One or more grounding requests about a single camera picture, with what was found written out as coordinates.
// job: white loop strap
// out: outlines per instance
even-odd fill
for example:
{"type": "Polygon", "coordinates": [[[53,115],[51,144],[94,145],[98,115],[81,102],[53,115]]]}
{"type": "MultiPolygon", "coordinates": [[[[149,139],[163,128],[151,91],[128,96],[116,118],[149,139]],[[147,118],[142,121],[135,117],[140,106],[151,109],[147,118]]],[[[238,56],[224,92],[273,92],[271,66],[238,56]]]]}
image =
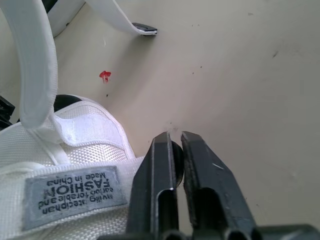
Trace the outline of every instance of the white loop strap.
{"type": "Polygon", "coordinates": [[[20,120],[38,128],[53,112],[58,63],[48,16],[41,0],[0,0],[21,68],[20,120]]]}
{"type": "Polygon", "coordinates": [[[131,34],[140,35],[156,35],[157,30],[153,28],[152,30],[147,30],[144,26],[141,29],[135,27],[128,17],[121,10],[119,5],[115,0],[85,0],[87,4],[93,8],[94,11],[99,13],[99,15],[108,24],[113,26],[115,29],[131,34]]]}

